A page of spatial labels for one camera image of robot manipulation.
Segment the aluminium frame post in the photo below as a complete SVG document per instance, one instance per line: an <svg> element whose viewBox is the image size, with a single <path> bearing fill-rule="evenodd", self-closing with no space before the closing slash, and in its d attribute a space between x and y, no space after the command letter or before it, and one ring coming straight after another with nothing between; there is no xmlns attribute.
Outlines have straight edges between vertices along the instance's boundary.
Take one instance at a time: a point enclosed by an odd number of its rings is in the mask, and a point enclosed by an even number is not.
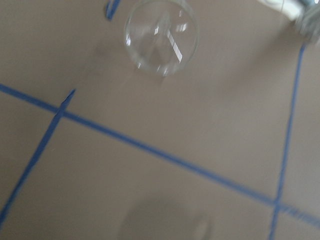
<svg viewBox="0 0 320 240"><path fill-rule="evenodd" d="M320 1L299 0L302 11L299 14L295 28L307 41L318 44L320 42Z"/></svg>

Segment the clear glass funnel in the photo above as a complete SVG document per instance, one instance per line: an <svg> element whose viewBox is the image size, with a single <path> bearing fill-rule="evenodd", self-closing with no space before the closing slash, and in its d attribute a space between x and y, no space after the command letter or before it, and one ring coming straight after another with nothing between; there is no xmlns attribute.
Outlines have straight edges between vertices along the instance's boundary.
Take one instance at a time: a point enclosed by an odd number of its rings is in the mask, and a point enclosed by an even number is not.
<svg viewBox="0 0 320 240"><path fill-rule="evenodd" d="M138 69L162 77L190 62L199 42L195 13L185 0L140 0L124 25L124 46Z"/></svg>

